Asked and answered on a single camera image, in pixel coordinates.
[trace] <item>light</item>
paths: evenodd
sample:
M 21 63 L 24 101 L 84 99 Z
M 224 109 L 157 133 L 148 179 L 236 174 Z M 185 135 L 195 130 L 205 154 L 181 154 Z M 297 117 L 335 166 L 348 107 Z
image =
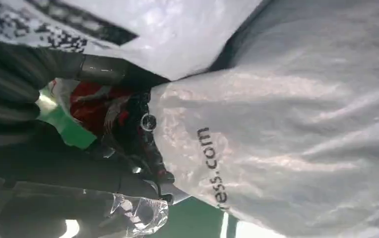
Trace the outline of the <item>light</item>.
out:
M 238 221 L 235 238 L 249 238 L 252 237 L 253 234 L 255 234 L 257 237 L 264 238 L 285 238 L 285 236 L 277 234 L 272 230 L 261 228 L 249 222 Z
M 39 95 L 39 99 L 36 101 L 36 104 L 43 112 L 50 112 L 57 107 L 56 102 L 54 102 L 50 97 L 43 95 L 42 93 Z
M 223 213 L 222 229 L 220 230 L 220 238 L 226 238 L 228 233 L 229 214 Z
M 78 234 L 80 226 L 78 225 L 77 220 L 66 220 L 65 224 L 67 226 L 67 230 L 64 235 L 60 236 L 60 238 L 73 238 Z
M 132 169 L 132 172 L 133 174 L 138 174 L 139 172 L 141 172 L 141 168 L 140 167 L 135 167 L 134 169 Z

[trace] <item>plastic bag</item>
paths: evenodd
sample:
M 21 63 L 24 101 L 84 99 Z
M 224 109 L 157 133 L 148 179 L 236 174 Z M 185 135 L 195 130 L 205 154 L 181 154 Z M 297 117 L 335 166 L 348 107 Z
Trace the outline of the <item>plastic bag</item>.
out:
M 29 182 L 6 185 L 0 179 L 1 238 L 133 238 L 155 233 L 168 218 L 161 200 Z
M 379 0 L 276 0 L 233 47 L 151 90 L 175 186 L 287 237 L 379 238 Z
M 176 80 L 210 66 L 266 0 L 0 0 L 0 41 L 126 59 Z

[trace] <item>transparent plastic wrap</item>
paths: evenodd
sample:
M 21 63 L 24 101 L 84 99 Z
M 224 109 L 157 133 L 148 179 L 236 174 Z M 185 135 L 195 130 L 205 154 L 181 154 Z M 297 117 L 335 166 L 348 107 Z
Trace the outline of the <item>transparent plastic wrap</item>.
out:
M 133 238 L 167 219 L 161 200 L 0 179 L 0 238 Z

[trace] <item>white plastic bag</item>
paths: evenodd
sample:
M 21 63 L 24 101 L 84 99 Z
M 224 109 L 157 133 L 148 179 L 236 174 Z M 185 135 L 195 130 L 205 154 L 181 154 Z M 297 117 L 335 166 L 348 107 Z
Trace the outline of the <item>white plastic bag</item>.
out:
M 210 66 L 268 0 L 0 0 L 0 40 L 126 59 L 170 80 Z
M 379 238 L 379 0 L 276 0 L 235 46 L 151 91 L 175 185 L 287 237 Z

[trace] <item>red object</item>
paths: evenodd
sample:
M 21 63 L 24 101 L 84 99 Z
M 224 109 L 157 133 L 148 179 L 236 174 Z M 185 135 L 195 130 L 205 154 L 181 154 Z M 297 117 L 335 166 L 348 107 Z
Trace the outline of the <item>red object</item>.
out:
M 70 96 L 70 114 L 96 136 L 104 133 L 105 117 L 112 100 L 131 94 L 119 86 L 112 86 L 108 93 L 100 97 L 88 98 L 88 96 L 96 95 L 102 87 L 97 83 L 81 82 Z M 124 123 L 127 117 L 127 112 L 121 114 L 119 122 Z

